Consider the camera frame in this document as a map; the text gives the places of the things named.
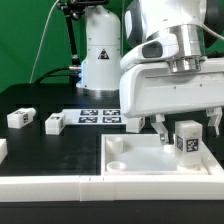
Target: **white plastic base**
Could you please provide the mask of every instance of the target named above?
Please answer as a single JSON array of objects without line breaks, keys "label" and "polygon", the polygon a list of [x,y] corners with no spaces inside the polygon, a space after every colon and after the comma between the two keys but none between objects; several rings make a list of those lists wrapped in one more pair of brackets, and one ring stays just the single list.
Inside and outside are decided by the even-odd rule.
[{"label": "white plastic base", "polygon": [[[120,154],[106,153],[111,136],[123,139]],[[159,135],[103,135],[101,176],[1,177],[0,202],[223,200],[224,171],[204,143],[198,171],[178,171],[172,147],[161,146]],[[106,170],[111,160],[125,155],[125,169],[116,164],[115,172]]]}]

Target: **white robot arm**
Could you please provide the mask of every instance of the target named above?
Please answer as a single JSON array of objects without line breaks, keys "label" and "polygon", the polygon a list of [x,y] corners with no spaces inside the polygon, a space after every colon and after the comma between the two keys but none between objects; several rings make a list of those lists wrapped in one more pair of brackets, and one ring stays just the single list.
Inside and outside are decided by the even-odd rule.
[{"label": "white robot arm", "polygon": [[130,5],[126,31],[135,48],[121,60],[125,74],[120,82],[121,110],[127,118],[152,116],[152,123],[160,124],[154,125],[157,131],[164,130],[165,114],[207,110],[214,112],[211,119],[218,116],[220,121],[224,60],[204,57],[202,24],[209,4],[208,0],[135,0]]}]

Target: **green wall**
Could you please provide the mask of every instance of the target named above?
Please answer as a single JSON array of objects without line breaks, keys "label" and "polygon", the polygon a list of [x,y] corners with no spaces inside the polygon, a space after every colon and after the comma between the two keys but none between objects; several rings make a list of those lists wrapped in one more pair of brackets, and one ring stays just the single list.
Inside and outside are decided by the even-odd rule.
[{"label": "green wall", "polygon": [[[28,83],[40,43],[43,28],[54,0],[4,1],[0,12],[0,91],[17,83]],[[111,0],[108,9],[121,18],[122,0]],[[85,57],[84,21],[74,23],[78,51]],[[224,43],[218,41],[209,51],[223,51]],[[70,64],[70,49],[63,13],[54,10],[44,41],[34,79],[45,72]],[[66,78],[51,82],[67,82]]]}]

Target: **small white block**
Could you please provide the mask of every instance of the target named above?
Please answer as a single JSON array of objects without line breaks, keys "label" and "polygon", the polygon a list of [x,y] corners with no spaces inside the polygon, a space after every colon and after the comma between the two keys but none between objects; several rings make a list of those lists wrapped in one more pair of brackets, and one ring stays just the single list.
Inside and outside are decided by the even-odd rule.
[{"label": "small white block", "polygon": [[175,123],[175,156],[185,166],[201,164],[202,125],[195,121]]},{"label": "small white block", "polygon": [[127,119],[126,132],[139,133],[145,126],[145,117]]},{"label": "small white block", "polygon": [[45,121],[47,135],[60,135],[65,127],[65,114],[54,113]]},{"label": "small white block", "polygon": [[11,114],[8,114],[8,127],[20,129],[32,122],[35,114],[36,110],[34,108],[21,108]]},{"label": "small white block", "polygon": [[6,139],[0,139],[0,164],[5,159],[7,154],[8,151],[7,151]]}]

